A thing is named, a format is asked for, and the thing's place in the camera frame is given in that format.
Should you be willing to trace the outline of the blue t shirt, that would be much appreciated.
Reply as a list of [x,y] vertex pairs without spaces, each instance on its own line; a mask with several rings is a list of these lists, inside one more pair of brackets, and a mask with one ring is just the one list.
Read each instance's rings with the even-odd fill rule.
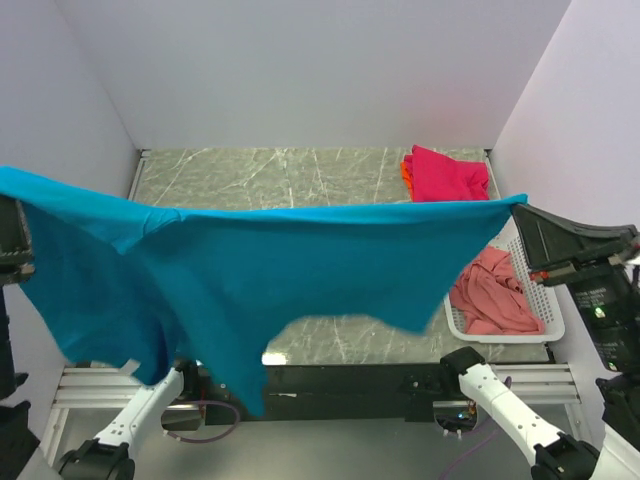
[[262,355],[290,323],[367,315],[426,330],[525,195],[501,200],[217,211],[142,205],[13,167],[35,273],[22,287],[64,356],[147,385],[201,361],[264,411]]

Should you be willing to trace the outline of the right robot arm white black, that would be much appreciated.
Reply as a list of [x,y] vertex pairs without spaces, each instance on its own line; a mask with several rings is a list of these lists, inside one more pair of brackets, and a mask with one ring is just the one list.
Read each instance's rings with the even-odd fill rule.
[[521,371],[529,386],[509,388],[472,347],[441,360],[445,390],[469,400],[509,436],[534,479],[636,479],[639,476],[639,232],[633,225],[598,227],[532,206],[513,208],[531,280],[566,286],[604,367],[598,378],[604,439],[600,447],[578,427],[566,433],[533,411],[567,404],[579,418],[568,370]]

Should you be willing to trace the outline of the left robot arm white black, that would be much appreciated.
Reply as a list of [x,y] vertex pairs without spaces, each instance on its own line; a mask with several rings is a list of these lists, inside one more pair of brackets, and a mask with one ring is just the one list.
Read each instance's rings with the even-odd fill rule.
[[[1,198],[1,286],[33,276],[33,249],[19,201]],[[139,452],[161,427],[166,410],[183,393],[185,370],[173,368],[158,384],[139,387],[103,428],[62,456],[48,453],[31,430],[31,403],[1,406],[3,479],[132,479]]]

